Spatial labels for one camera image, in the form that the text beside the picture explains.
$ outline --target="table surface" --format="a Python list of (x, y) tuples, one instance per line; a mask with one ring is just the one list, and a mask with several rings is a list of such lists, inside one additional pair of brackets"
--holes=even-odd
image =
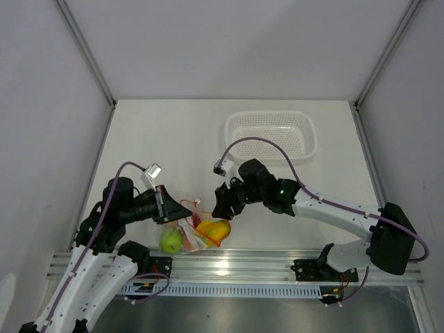
[[(324, 194), (356, 203), (376, 205), (375, 192), (347, 101), (266, 100), (120, 100), (101, 154), (85, 213), (101, 200), (103, 188), (119, 166), (133, 161), (144, 167), (157, 162), (164, 184), (176, 200), (201, 198), (200, 208), (211, 211), (214, 190), (224, 179), (212, 172), (225, 149), (226, 119), (235, 112), (298, 110), (313, 121), (318, 137), (315, 156), (296, 165), (302, 181)], [(289, 167), (270, 166), (277, 178), (292, 178)], [(145, 190), (140, 171), (128, 166), (122, 173)], [(119, 242), (158, 246), (161, 226), (140, 221), (128, 225)], [(225, 248), (319, 249), (356, 237), (312, 219), (277, 215), (260, 204), (247, 206), (232, 221)]]

